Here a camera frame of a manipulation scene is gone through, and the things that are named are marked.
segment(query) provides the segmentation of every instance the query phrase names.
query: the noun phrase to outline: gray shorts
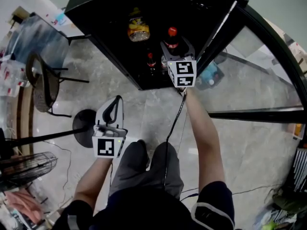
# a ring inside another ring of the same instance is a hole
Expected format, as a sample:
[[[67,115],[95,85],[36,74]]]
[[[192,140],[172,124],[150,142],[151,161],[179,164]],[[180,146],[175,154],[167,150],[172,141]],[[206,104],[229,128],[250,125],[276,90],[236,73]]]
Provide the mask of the gray shorts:
[[[166,142],[160,144],[153,154],[150,170],[146,171],[149,160],[146,149],[139,142],[131,143],[123,154],[110,187],[110,195],[116,191],[135,187],[151,186],[163,189],[165,177]],[[168,144],[165,191],[179,199],[183,189],[180,178],[179,159],[175,148]]]

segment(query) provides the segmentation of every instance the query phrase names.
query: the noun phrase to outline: sleeve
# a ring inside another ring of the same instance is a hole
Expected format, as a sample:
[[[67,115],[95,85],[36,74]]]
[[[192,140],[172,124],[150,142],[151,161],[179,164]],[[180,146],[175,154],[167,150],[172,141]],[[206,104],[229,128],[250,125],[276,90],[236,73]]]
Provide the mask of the sleeve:
[[[209,230],[235,229],[232,193],[224,182],[206,185],[191,211],[192,219]]]
[[[92,224],[93,210],[84,201],[75,200],[68,205],[52,230],[88,230]]]

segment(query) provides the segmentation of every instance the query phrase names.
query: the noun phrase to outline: black pole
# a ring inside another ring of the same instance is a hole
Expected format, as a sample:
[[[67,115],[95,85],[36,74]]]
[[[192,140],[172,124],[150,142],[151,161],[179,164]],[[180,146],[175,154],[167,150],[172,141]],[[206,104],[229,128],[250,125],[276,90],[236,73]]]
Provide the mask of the black pole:
[[[58,138],[58,137],[62,137],[62,136],[73,135],[73,134],[85,132],[88,129],[89,129],[89,127],[85,126],[83,128],[74,129],[74,130],[56,133],[56,134],[45,135],[45,136],[26,137],[26,138],[20,138],[18,140],[7,140],[7,141],[5,141],[6,142],[6,148],[14,148],[14,147],[18,147],[18,146],[22,146],[22,145],[26,145],[26,144],[30,144],[30,143],[40,142],[40,141],[43,141],[43,140],[50,140],[50,139]]]
[[[280,123],[280,124],[306,124],[305,110],[297,111],[267,111],[267,112],[208,112],[211,118],[233,119],[251,122],[266,122],[266,123]]]
[[[63,78],[63,77],[60,77],[59,78],[60,80],[67,80],[67,81],[73,81],[73,82],[85,82],[85,83],[89,83],[88,80],[81,80],[81,79],[72,79],[72,78]]]

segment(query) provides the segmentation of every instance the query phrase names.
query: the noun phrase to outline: glass door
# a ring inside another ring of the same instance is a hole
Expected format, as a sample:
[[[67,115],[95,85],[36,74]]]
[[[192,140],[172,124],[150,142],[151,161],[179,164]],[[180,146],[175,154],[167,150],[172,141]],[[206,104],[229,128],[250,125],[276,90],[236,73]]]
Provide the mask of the glass door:
[[[196,92],[212,118],[305,123],[306,80],[285,42],[236,5],[198,62]]]

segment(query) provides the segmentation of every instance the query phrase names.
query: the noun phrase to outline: red bottle cap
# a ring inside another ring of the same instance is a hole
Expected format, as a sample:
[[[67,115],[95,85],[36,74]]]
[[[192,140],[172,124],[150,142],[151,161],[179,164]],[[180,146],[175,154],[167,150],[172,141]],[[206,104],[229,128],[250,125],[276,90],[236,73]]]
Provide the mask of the red bottle cap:
[[[168,34],[170,36],[176,36],[177,35],[177,28],[171,26],[169,29],[168,29]]]

